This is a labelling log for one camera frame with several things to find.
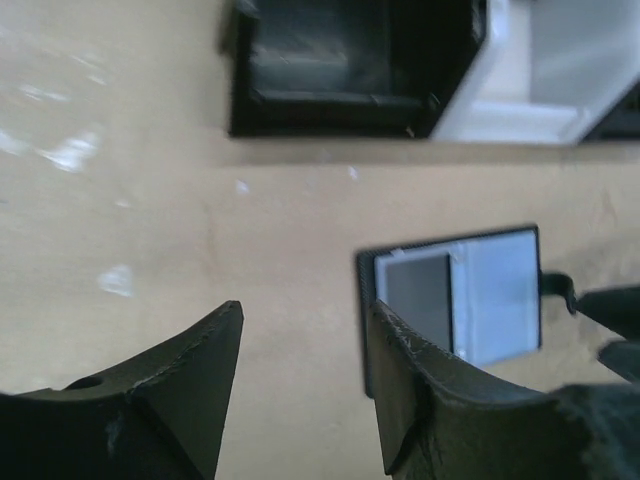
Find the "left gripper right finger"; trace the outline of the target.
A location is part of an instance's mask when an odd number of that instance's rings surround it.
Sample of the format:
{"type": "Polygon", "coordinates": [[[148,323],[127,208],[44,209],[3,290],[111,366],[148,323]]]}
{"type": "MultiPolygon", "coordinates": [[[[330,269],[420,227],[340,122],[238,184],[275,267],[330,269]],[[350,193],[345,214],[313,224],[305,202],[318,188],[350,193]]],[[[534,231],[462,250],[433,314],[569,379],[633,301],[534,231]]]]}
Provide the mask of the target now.
{"type": "Polygon", "coordinates": [[[391,478],[638,478],[637,385],[538,392],[442,350],[382,302],[367,323],[372,398],[391,478]]]}

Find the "black white card sorting tray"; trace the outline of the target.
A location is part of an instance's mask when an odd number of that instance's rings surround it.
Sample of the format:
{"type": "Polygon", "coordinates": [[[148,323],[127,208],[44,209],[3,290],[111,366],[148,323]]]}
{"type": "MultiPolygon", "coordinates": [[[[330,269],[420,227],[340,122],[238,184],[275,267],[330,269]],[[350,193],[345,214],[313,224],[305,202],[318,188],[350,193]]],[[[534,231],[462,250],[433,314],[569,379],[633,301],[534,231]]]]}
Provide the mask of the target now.
{"type": "Polygon", "coordinates": [[[228,1],[229,134],[639,136],[635,1],[228,1]]]}

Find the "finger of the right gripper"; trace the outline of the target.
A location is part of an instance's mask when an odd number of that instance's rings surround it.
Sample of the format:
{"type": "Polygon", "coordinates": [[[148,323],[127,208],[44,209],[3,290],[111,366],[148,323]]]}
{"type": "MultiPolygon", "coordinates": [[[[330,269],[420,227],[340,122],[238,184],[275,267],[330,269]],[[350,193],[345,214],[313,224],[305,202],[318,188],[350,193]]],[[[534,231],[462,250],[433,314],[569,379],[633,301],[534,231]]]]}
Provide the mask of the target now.
{"type": "Polygon", "coordinates": [[[629,382],[640,380],[640,346],[638,342],[615,340],[598,353],[598,361],[629,382]]]}
{"type": "Polygon", "coordinates": [[[586,292],[576,309],[627,340],[639,339],[639,285],[586,292]]]}

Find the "black leather card holder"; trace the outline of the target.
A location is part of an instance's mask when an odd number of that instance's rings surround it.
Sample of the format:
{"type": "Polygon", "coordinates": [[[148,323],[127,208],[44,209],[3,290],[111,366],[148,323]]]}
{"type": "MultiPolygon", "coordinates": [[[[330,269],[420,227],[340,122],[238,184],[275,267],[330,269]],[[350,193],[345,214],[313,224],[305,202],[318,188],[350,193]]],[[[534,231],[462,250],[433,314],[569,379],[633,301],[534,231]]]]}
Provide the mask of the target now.
{"type": "Polygon", "coordinates": [[[485,367],[540,350],[542,299],[577,311],[572,279],[545,272],[534,223],[408,243],[354,254],[364,392],[373,395],[367,314],[386,304],[444,351],[485,367]]]}

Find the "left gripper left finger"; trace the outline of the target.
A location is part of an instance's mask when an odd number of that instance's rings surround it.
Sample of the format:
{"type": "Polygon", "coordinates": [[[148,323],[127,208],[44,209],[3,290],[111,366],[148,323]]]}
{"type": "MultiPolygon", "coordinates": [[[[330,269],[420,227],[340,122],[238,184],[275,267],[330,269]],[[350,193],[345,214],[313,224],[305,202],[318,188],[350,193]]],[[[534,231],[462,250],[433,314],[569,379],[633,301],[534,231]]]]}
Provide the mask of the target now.
{"type": "Polygon", "coordinates": [[[2,478],[214,478],[243,320],[228,301],[62,390],[2,395],[2,478]]]}

